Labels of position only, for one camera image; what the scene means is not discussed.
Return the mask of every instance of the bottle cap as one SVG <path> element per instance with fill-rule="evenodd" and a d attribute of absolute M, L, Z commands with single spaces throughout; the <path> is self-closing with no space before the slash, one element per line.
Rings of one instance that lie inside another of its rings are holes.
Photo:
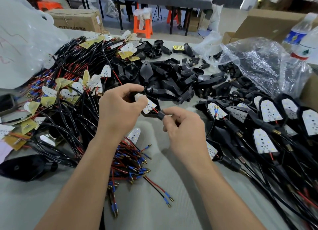
<path fill-rule="evenodd" d="M 310 21 L 312 22 L 314 19 L 316 19 L 318 15 L 316 13 L 312 13 L 312 12 L 309 12 L 305 18 L 304 18 L 304 21 Z"/>

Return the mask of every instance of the blue bottle label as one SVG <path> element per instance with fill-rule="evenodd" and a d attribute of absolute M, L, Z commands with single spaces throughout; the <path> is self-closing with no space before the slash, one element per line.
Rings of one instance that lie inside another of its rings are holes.
<path fill-rule="evenodd" d="M 284 42 L 291 44 L 291 45 L 297 45 L 300 43 L 302 38 L 307 34 L 298 33 L 295 31 L 290 31 L 286 38 L 284 39 Z"/>

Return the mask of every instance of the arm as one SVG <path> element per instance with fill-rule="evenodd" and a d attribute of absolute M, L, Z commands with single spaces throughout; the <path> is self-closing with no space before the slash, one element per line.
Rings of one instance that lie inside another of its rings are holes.
<path fill-rule="evenodd" d="M 199 115 L 178 107 L 163 111 L 170 148 L 196 181 L 212 228 L 265 229 L 211 161 Z"/>
<path fill-rule="evenodd" d="M 96 136 L 35 230 L 99 228 L 114 153 L 147 105 L 145 96 L 135 103 L 123 98 L 131 91 L 143 90 L 140 85 L 125 84 L 108 90 L 100 99 Z"/>

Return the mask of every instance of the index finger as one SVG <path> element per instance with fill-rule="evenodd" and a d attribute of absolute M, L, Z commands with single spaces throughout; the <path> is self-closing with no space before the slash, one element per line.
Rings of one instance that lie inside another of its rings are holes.
<path fill-rule="evenodd" d="M 170 107 L 170 108 L 165 108 L 163 109 L 163 112 L 165 113 L 165 115 L 175 115 L 177 117 L 180 118 L 180 120 L 178 120 L 180 123 L 185 120 L 186 117 L 188 117 L 190 114 L 192 114 L 192 112 L 180 108 L 180 107 Z"/>
<path fill-rule="evenodd" d="M 144 86 L 141 86 L 139 84 L 134 84 L 134 83 L 126 83 L 124 85 L 114 88 L 114 91 L 116 92 L 116 94 L 118 94 L 122 98 L 125 97 L 130 92 L 142 92 L 144 90 L 145 90 Z"/>

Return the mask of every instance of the person's left hand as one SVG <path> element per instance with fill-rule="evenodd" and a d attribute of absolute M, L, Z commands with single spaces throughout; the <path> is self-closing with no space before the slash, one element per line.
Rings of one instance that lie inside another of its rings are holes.
<path fill-rule="evenodd" d="M 131 131 L 148 101 L 145 95 L 134 103 L 128 103 L 123 98 L 130 92 L 143 90 L 144 87 L 141 85 L 127 83 L 106 91 L 99 100 L 100 116 L 96 137 L 111 135 L 115 139 L 121 139 Z"/>

